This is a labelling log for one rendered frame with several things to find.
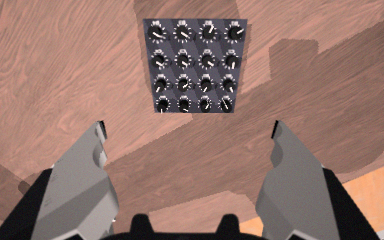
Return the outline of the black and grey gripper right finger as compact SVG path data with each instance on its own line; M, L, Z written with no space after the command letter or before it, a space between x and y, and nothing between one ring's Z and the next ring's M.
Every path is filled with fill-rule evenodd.
M268 240L380 240L332 170L276 120L255 211Z

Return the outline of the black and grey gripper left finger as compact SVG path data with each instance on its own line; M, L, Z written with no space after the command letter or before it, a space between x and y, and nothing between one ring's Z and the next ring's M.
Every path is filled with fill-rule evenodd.
M114 234L119 202L103 170L105 139L98 120L43 170L0 226L0 240L99 240Z

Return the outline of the dark grey knob box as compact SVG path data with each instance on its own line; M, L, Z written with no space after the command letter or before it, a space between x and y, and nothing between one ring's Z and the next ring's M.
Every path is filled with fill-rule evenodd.
M143 19L155 113L234 113L247 22Z

